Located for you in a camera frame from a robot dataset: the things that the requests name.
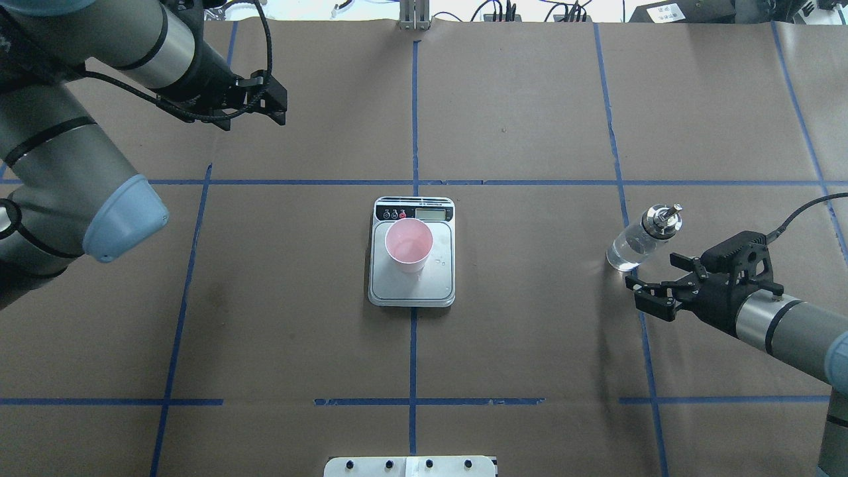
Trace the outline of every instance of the metal bracket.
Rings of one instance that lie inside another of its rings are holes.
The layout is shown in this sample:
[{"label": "metal bracket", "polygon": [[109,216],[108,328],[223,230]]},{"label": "metal bracket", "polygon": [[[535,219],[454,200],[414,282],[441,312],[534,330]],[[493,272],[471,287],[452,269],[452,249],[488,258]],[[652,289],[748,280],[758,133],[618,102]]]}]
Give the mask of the metal bracket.
[{"label": "metal bracket", "polygon": [[401,30],[430,30],[430,0],[400,0]]}]

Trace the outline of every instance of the clear plastic bottle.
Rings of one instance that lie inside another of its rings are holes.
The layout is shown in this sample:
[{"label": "clear plastic bottle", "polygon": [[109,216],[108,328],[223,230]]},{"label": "clear plastic bottle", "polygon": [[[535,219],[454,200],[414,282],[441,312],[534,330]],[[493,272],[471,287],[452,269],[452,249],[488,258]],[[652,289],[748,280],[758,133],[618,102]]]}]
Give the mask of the clear plastic bottle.
[{"label": "clear plastic bottle", "polygon": [[666,244],[683,226],[680,204],[657,204],[618,234],[606,250],[606,260],[620,272],[629,272]]}]

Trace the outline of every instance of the digital kitchen scale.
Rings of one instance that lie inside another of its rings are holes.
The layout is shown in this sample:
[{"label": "digital kitchen scale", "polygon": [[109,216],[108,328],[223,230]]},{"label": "digital kitchen scale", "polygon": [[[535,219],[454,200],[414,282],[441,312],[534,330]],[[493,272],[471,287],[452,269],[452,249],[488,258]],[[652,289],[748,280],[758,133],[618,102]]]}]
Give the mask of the digital kitchen scale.
[{"label": "digital kitchen scale", "polygon": [[[371,213],[368,299],[377,306],[445,307],[456,295],[455,206],[445,197],[381,197]],[[420,272],[401,272],[386,251],[386,231],[412,217],[432,232],[432,251]]]}]

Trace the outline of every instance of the black wire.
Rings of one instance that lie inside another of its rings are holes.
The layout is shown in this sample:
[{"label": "black wire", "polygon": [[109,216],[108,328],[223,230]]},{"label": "black wire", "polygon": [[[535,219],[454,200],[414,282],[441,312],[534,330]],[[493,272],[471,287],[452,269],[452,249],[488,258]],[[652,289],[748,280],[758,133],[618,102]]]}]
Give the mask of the black wire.
[{"label": "black wire", "polygon": [[843,197],[848,197],[848,192],[841,192],[841,193],[839,193],[839,194],[830,194],[830,195],[825,195],[824,197],[819,197],[818,199],[811,200],[811,201],[807,202],[806,204],[802,205],[801,207],[798,207],[798,209],[797,209],[795,212],[792,212],[792,215],[790,215],[790,216],[789,216],[789,217],[788,217],[788,218],[784,221],[784,223],[780,224],[780,227],[778,227],[777,229],[775,229],[775,230],[774,230],[774,232],[771,232],[771,233],[769,233],[769,234],[766,236],[766,243],[767,243],[767,244],[772,243],[775,239],[777,239],[777,237],[780,237],[780,236],[781,236],[784,232],[786,232],[786,227],[788,227],[788,226],[789,226],[789,224],[790,224],[790,223],[791,223],[791,222],[792,222],[792,221],[793,221],[793,220],[794,220],[794,219],[795,219],[798,215],[800,215],[800,214],[801,214],[801,212],[803,212],[804,210],[807,210],[807,209],[809,209],[810,207],[813,207],[815,204],[820,204],[820,203],[822,203],[822,202],[824,202],[824,201],[826,201],[826,200],[831,200],[831,199],[841,199],[841,198],[843,198]]},{"label": "black wire", "polygon": [[575,21],[575,17],[576,17],[577,15],[579,15],[579,14],[577,13],[577,10],[578,10],[579,8],[580,8],[580,3],[578,3],[578,2],[577,2],[577,0],[575,0],[575,1],[574,1],[574,5],[572,5],[572,11],[568,12],[568,17],[567,17],[567,18],[568,18],[568,20],[566,20],[566,19],[563,19],[563,20],[566,20],[566,21]]},{"label": "black wire", "polygon": [[[483,9],[483,7],[485,7],[485,6],[486,6],[486,3],[489,3],[489,2],[497,3],[497,4],[500,6],[500,11],[501,11],[501,12],[503,12],[503,11],[504,11],[504,4],[503,4],[503,3],[501,3],[501,2],[500,2],[500,0],[486,0],[486,1],[485,1],[485,2],[483,2],[483,3],[480,3],[480,6],[479,6],[479,7],[477,7],[477,9],[476,9],[476,10],[474,10],[474,15],[472,15],[472,16],[471,16],[471,20],[468,20],[468,21],[474,21],[474,19],[477,17],[477,14],[479,14],[479,13],[480,13],[480,10],[482,10],[482,9]],[[495,11],[494,13],[492,13],[492,20],[494,20],[494,17],[495,17],[495,16],[497,16],[497,14],[498,14],[498,13],[497,13],[497,11]]]},{"label": "black wire", "polygon": [[265,47],[267,54],[267,69],[265,70],[264,75],[262,75],[262,87],[259,89],[259,92],[250,100],[249,103],[245,104],[242,108],[238,109],[234,113],[230,113],[229,115],[221,115],[221,116],[211,116],[211,115],[198,115],[191,111],[186,111],[182,108],[178,108],[175,105],[162,101],[161,99],[154,98],[153,96],[149,96],[134,87],[124,83],[121,80],[115,79],[111,76],[106,76],[101,73],[97,73],[95,71],[85,71],[82,73],[82,76],[86,78],[94,78],[96,80],[105,81],[111,85],[117,86],[128,93],[132,93],[135,96],[138,96],[145,101],[155,104],[158,108],[163,111],[167,111],[175,116],[188,119],[188,120],[197,120],[197,121],[226,121],[238,118],[238,116],[243,115],[252,109],[261,99],[265,96],[265,91],[268,90],[268,81],[271,78],[271,68],[274,65],[272,54],[271,54],[271,28],[268,26],[268,19],[265,17],[265,11],[262,10],[262,5],[259,3],[259,0],[251,0],[253,4],[256,6],[256,9],[259,11],[259,19],[262,21],[262,29],[265,30]]},{"label": "black wire", "polygon": [[462,21],[462,19],[461,19],[460,17],[458,17],[458,16],[456,16],[456,15],[454,15],[454,14],[450,13],[450,12],[438,12],[437,14],[433,15],[432,17],[433,17],[433,18],[436,18],[436,17],[437,17],[438,15],[440,15],[440,14],[450,15],[450,16],[452,16],[452,17],[456,18],[457,20]]},{"label": "black wire", "polygon": [[550,18],[550,14],[554,13],[554,10],[556,10],[556,8],[559,7],[559,6],[565,7],[566,8],[566,14],[568,14],[568,3],[557,2],[556,5],[554,5],[553,7],[550,8],[550,10],[548,10],[548,14],[546,14],[544,16],[543,21],[548,21],[548,18]]}]

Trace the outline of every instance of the pink plastic cup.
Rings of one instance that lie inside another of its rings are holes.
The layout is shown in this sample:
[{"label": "pink plastic cup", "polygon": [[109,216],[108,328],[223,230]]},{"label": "pink plastic cup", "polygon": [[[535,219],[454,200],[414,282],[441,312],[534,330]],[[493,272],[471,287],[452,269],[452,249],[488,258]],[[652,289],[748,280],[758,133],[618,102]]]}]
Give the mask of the pink plastic cup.
[{"label": "pink plastic cup", "polygon": [[415,273],[424,268],[431,250],[430,227],[418,219],[400,219],[386,231],[386,251],[402,272]]}]

